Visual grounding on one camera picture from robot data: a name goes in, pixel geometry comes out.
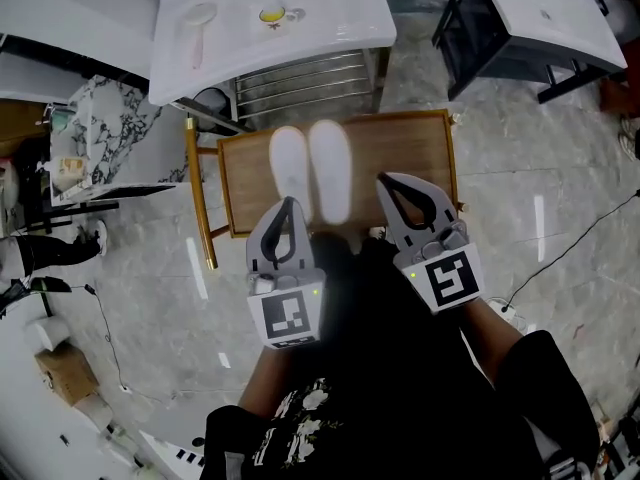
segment gray tile floor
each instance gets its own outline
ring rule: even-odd
[[[597,111],[597,88],[540,106],[537,86],[477,80],[459,101],[446,98],[448,75],[430,37],[436,15],[398,15],[383,111],[448,108],[458,114],[454,147],[463,218],[477,242],[487,296],[509,297],[599,215],[640,188],[640,163],[617,145],[617,122]],[[216,165],[207,166],[212,227],[226,221]],[[522,290],[515,304],[549,330],[588,398],[613,418],[640,386],[640,201],[602,222],[566,258]],[[216,240],[221,268],[204,270],[208,298],[196,286],[187,243],[204,265],[190,187],[123,201],[104,215],[104,258],[51,275],[97,287],[118,351],[118,387],[96,300],[76,291],[54,297],[68,318],[104,398],[119,419],[145,421],[155,407],[198,397],[211,409],[235,402],[260,344],[246,308],[244,241]],[[61,233],[72,238],[73,230]],[[226,354],[226,368],[219,354]],[[412,379],[406,380],[411,389]]]

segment person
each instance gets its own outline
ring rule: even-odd
[[[540,480],[532,424],[594,469],[595,421],[548,332],[522,336],[480,299],[432,315],[387,241],[311,243],[322,340],[263,350],[238,405],[207,418],[202,480]]]
[[[101,220],[80,233],[71,244],[50,236],[9,236],[0,240],[0,294],[17,282],[28,284],[36,270],[53,265],[76,265],[107,252],[107,227]]]

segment yellow object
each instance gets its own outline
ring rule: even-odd
[[[282,17],[285,14],[285,10],[284,7],[280,7],[280,9],[278,9],[275,12],[272,11],[262,11],[260,13],[260,19],[262,21],[266,21],[267,23],[272,23],[274,21],[278,21],[279,19],[282,19]]]

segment wooden handle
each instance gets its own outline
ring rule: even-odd
[[[185,125],[185,137],[187,140],[187,158],[189,161],[189,175],[191,178],[191,191],[193,192],[193,204],[196,208],[196,219],[200,239],[204,249],[204,256],[209,269],[218,268],[218,260],[213,250],[213,237],[209,227],[209,217],[207,216],[207,205],[204,202],[204,191],[202,190],[202,175],[200,174],[200,161],[198,159],[198,145],[196,139],[196,125],[193,117],[188,117]]]

